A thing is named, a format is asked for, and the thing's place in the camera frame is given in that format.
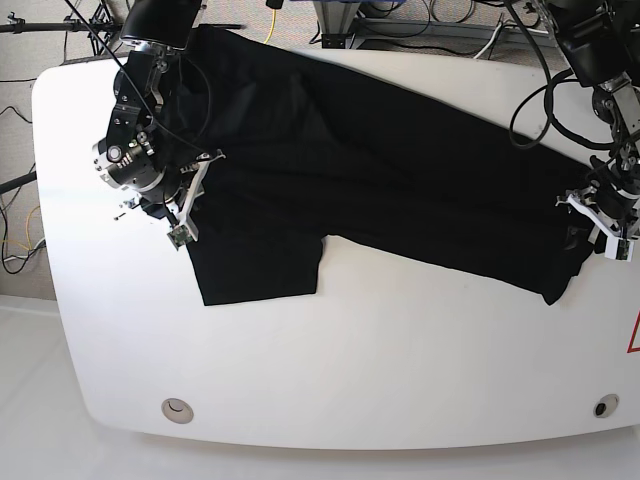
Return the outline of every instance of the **black garment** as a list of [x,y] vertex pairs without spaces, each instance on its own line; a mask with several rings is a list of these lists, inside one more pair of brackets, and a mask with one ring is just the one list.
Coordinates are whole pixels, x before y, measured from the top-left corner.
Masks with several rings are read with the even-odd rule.
[[[189,254],[206,305],[310,294],[322,239],[344,238],[560,298],[592,252],[591,225],[556,207],[587,167],[436,100],[331,64],[200,27],[210,77],[211,165]],[[172,126],[206,117],[183,62]]]

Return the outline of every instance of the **floor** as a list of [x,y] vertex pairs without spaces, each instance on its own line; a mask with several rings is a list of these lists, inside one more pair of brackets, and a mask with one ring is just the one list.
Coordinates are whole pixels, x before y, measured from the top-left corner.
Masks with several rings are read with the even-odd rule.
[[[442,21],[454,21],[463,16],[469,0],[440,0],[434,2],[437,16]],[[119,18],[126,15],[125,0],[108,2]],[[90,15],[98,0],[80,0],[81,13]],[[242,23],[246,28],[240,33],[248,38],[262,41],[268,33],[271,15],[264,6],[264,0],[209,0],[209,8],[204,21],[210,23]],[[426,18],[426,0],[407,0],[406,4],[393,13],[398,18]],[[29,22],[60,22],[69,13],[62,0],[0,0],[0,15],[15,11],[18,17]],[[495,25],[502,9],[478,5],[471,22]],[[281,48],[319,48],[310,46],[309,40],[316,33],[316,15],[309,1],[286,2],[279,12],[278,23],[271,44]],[[0,34],[0,80],[30,79],[44,70],[60,65],[65,58],[83,58],[91,55],[89,42],[84,34],[70,34],[66,55],[64,53],[65,35],[56,33],[28,33],[21,35]],[[424,43],[425,40],[406,40],[408,45]],[[463,44],[452,41],[432,39],[430,45],[446,46],[463,50]],[[369,42],[366,48],[389,48],[379,42]],[[418,50],[420,53],[438,53],[432,50]],[[511,51],[503,47],[496,48],[493,60],[536,65],[536,59],[523,51]],[[559,56],[550,58],[552,67],[560,68]],[[0,83],[0,111],[5,106],[15,106],[29,119],[31,112],[31,89],[34,82]],[[83,106],[74,105],[69,99],[69,108],[78,109],[78,121],[82,121]],[[34,163],[31,127],[12,111],[0,116],[0,181],[25,174]],[[38,191],[35,183],[23,188],[15,203],[8,211],[10,235],[12,241],[25,243],[25,223],[29,212],[38,205]],[[39,211],[35,211],[30,226],[33,243],[43,237]],[[20,247],[12,243],[11,254],[21,254]],[[29,263],[24,271],[15,276],[7,275],[0,269],[0,294],[17,295],[42,299],[55,299],[55,291],[49,270],[46,250]]]
[[244,447],[114,430],[96,423],[84,406],[56,302],[0,295],[0,478],[637,478],[639,433],[635,427],[512,445],[348,452]]

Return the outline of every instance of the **white table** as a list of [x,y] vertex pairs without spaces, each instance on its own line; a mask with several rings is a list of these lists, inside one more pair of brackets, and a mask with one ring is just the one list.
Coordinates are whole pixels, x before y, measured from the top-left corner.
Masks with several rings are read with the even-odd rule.
[[[543,83],[536,69],[500,63],[304,54],[502,125]],[[317,295],[204,307],[186,250],[176,253],[166,227],[142,214],[114,222],[130,195],[93,170],[91,146],[106,131],[115,72],[110,61],[54,68],[33,93],[51,268],[96,420],[216,442],[374,450],[521,442],[640,423],[640,352],[627,353],[640,259],[592,257],[548,307],[495,280],[331,237]],[[608,139],[590,92],[563,85],[557,96],[560,119]],[[541,128],[541,108],[523,113],[522,130]],[[555,133],[546,143],[588,158]],[[595,403],[610,393],[620,396],[618,410],[595,418]],[[171,397],[193,407],[191,423],[162,415]]]

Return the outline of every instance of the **red warning label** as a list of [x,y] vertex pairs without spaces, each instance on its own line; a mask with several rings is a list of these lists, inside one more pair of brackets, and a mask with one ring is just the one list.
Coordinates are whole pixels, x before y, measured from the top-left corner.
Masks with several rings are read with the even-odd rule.
[[629,349],[627,353],[640,352],[640,335],[638,335],[638,326],[640,326],[640,313],[636,320],[636,326],[633,328],[633,335],[631,335],[631,341],[629,342]]

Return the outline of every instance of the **yellow cable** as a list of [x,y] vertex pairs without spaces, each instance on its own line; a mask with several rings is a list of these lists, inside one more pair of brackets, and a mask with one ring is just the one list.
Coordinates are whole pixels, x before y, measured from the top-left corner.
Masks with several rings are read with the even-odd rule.
[[274,8],[273,16],[271,17],[271,30],[269,30],[269,35],[267,36],[267,39],[263,42],[265,45],[269,43],[269,40],[271,40],[271,37],[273,35],[273,31],[276,29],[276,12],[277,10]]
[[17,245],[18,247],[22,248],[23,250],[26,250],[27,252],[30,252],[31,249],[29,247],[27,247],[26,245],[22,245],[20,242],[16,242],[13,240],[0,240],[0,243],[8,243],[10,245]]
[[33,210],[31,210],[29,212],[29,215],[27,215],[27,222],[25,224],[25,230],[27,232],[27,245],[29,245],[29,251],[33,250],[33,246],[31,245],[31,237],[29,235],[29,224],[31,223],[31,217],[39,209],[40,209],[40,205],[38,205],[37,207],[34,207]]

